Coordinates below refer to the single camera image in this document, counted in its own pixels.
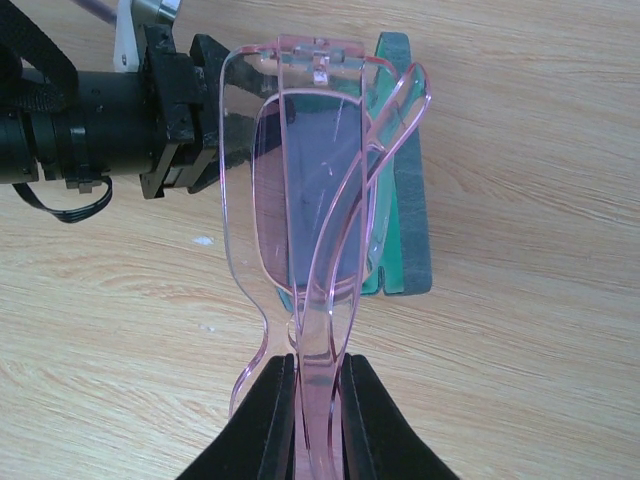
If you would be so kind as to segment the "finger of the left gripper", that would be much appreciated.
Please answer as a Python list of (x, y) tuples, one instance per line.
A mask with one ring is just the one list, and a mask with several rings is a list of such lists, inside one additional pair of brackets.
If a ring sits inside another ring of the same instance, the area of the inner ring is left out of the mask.
[(189, 55), (213, 100), (219, 99), (220, 90), (225, 85), (238, 87), (264, 99), (278, 90), (275, 75), (259, 72), (244, 58), (238, 57), (225, 64), (229, 54), (225, 46), (209, 35), (196, 34), (193, 38)]

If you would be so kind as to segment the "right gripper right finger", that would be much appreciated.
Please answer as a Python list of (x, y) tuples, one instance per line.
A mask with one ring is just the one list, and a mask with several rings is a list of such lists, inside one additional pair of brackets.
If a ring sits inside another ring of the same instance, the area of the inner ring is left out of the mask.
[(346, 479), (458, 477), (415, 433), (365, 356), (344, 357), (340, 397)]

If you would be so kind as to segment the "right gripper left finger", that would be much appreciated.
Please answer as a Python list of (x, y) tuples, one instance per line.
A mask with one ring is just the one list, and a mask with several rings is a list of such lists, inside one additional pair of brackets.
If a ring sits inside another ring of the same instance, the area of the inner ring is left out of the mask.
[(292, 479), (294, 407), (294, 356), (274, 356), (224, 429), (178, 479)]

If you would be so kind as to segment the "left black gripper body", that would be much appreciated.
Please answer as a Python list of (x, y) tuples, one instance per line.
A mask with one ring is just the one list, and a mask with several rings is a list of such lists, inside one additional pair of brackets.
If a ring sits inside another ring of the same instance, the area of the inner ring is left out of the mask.
[(220, 44), (194, 36), (177, 52), (164, 25), (147, 25), (137, 73), (82, 71), (79, 100), (61, 113), (1, 110), (1, 181), (63, 180), (86, 192), (106, 177), (138, 176), (146, 199), (216, 183)]

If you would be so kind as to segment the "pink sunglasses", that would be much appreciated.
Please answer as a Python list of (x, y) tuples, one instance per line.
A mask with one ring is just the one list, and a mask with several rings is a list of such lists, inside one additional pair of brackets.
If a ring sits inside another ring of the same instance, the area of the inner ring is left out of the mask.
[(431, 285), (418, 127), (431, 100), (407, 35), (282, 35), (220, 76), (231, 274), (261, 343), (230, 421), (253, 420), (259, 479), (367, 479), (371, 447), (347, 352), (360, 300)]

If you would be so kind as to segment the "grey glasses case green lining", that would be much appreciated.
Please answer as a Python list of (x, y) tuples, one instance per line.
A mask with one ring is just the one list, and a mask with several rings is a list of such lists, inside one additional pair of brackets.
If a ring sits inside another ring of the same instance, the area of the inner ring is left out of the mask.
[[(294, 260), (291, 274), (306, 280), (329, 206), (360, 145), (359, 112), (312, 94), (294, 98), (287, 132)], [(372, 185), (362, 294), (419, 295), (432, 286), (428, 215), (420, 138), (413, 132)]]

